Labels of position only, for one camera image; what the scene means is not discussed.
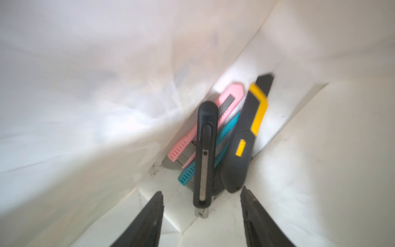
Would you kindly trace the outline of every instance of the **yellow and black utility knife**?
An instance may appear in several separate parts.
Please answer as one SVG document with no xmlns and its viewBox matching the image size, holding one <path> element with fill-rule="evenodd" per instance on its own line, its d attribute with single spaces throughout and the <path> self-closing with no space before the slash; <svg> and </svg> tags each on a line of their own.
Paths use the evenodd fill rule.
<svg viewBox="0 0 395 247">
<path fill-rule="evenodd" d="M 230 193 L 238 191 L 244 184 L 255 137 L 268 107 L 267 96 L 273 79 L 272 74 L 261 75 L 248 90 L 228 151 L 219 169 L 220 180 Z"/>
</svg>

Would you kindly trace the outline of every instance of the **black utility knife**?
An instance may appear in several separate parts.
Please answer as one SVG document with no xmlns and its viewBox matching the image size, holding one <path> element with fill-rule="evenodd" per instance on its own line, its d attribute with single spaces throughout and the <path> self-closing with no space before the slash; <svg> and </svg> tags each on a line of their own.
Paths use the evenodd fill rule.
<svg viewBox="0 0 395 247">
<path fill-rule="evenodd" d="M 203 102 L 197 112 L 195 188 L 193 198 L 194 206 L 200 212 L 199 215 L 203 214 L 204 209 L 208 208 L 211 204 L 217 125 L 218 107 L 213 102 Z"/>
<path fill-rule="evenodd" d="M 230 193 L 238 191 L 244 184 L 255 137 L 268 106 L 267 96 L 273 79 L 272 74 L 259 76 L 248 90 L 219 171 L 221 182 Z"/>
</svg>

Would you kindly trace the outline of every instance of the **yellow grip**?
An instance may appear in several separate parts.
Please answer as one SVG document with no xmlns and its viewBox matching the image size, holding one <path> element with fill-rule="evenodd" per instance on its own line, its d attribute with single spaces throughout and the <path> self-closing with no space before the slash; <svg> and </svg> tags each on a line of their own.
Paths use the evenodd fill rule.
<svg viewBox="0 0 395 247">
<path fill-rule="evenodd" d="M 251 132 L 255 136 L 257 136 L 259 127 L 261 126 L 261 122 L 262 122 L 263 116 L 265 115 L 268 104 L 267 104 L 267 99 L 266 99 L 265 94 L 262 92 L 262 90 L 255 83 L 250 85 L 249 91 L 259 101 L 258 110 L 255 113 L 254 121 L 252 122 L 252 125 L 251 125 Z"/>
<path fill-rule="evenodd" d="M 245 146 L 246 146 L 246 141 L 244 139 L 241 139 L 239 142 L 239 146 L 237 147 L 237 150 L 236 150 L 237 156 L 241 157 L 243 155 Z"/>
</svg>

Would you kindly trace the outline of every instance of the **dirt spot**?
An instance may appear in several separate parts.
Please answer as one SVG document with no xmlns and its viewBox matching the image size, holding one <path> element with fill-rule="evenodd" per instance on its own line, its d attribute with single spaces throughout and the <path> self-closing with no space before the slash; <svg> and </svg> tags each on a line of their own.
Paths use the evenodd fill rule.
<svg viewBox="0 0 395 247">
<path fill-rule="evenodd" d="M 160 171 L 161 168 L 162 168 L 161 163 L 154 163 L 149 169 L 149 175 L 151 177 L 155 176 Z"/>
</svg>

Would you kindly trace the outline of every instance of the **pink utility knife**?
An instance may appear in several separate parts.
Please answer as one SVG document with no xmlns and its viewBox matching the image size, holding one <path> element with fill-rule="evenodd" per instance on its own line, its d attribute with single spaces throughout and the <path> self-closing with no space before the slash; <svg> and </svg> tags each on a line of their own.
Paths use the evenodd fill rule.
<svg viewBox="0 0 395 247">
<path fill-rule="evenodd" d="M 215 101 L 218 106 L 218 127 L 225 122 L 244 97 L 243 85 L 232 83 Z M 162 166 L 171 170 L 184 169 L 196 156 L 196 146 L 192 143 L 196 137 L 197 125 L 179 140 L 163 159 Z"/>
</svg>

